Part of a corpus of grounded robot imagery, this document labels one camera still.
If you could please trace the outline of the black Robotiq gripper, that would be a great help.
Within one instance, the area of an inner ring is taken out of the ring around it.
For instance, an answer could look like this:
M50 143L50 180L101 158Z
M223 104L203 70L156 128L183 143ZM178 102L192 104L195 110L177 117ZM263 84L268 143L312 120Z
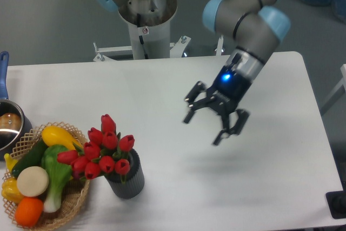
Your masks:
M211 87L207 88L203 82L198 81L186 95L184 100L189 111L183 122L188 124L197 110L209 108L218 113L222 121L222 129L212 143L214 146L218 146L223 139L231 135L239 135L250 113L237 107L250 86L251 82L239 72L231 70L231 66L223 66ZM232 114L237 117L233 125Z

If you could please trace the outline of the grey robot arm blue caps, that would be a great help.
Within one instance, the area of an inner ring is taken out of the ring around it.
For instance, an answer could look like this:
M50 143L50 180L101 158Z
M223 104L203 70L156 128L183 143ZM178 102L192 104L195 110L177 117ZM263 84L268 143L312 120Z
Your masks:
M177 0L96 1L127 23L134 59L170 57L170 22ZM221 118L214 145L241 133L249 113L238 104L290 29L290 19L274 8L277 1L210 0L203 10L203 25L237 44L213 84L197 82L185 97L189 105L185 123L205 107Z

